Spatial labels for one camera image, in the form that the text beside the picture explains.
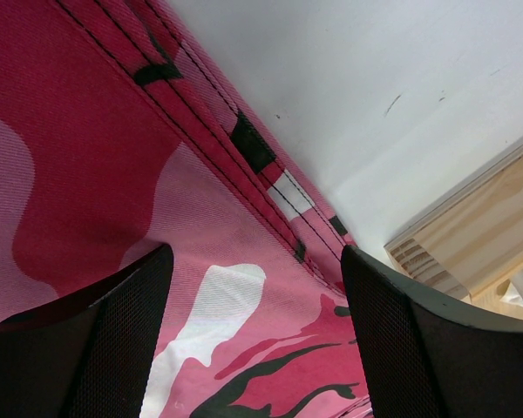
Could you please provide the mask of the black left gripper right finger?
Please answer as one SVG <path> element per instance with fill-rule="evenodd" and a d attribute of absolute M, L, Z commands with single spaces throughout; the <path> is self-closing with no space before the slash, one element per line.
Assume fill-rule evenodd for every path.
<path fill-rule="evenodd" d="M 523 417 L 523 320 L 469 305 L 354 246 L 343 284 L 376 417 Z"/>

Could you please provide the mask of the pink camouflage trousers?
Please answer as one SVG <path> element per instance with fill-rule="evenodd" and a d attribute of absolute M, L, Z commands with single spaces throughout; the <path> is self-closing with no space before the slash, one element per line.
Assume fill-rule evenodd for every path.
<path fill-rule="evenodd" d="M 156 248 L 137 417 L 370 417 L 317 189 L 162 1 L 0 1 L 0 322 Z"/>

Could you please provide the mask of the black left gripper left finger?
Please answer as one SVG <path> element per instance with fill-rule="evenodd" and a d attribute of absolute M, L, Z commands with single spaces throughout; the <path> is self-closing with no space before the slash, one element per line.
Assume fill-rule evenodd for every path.
<path fill-rule="evenodd" d="M 137 417 L 173 274 L 163 245 L 0 322 L 0 417 Z"/>

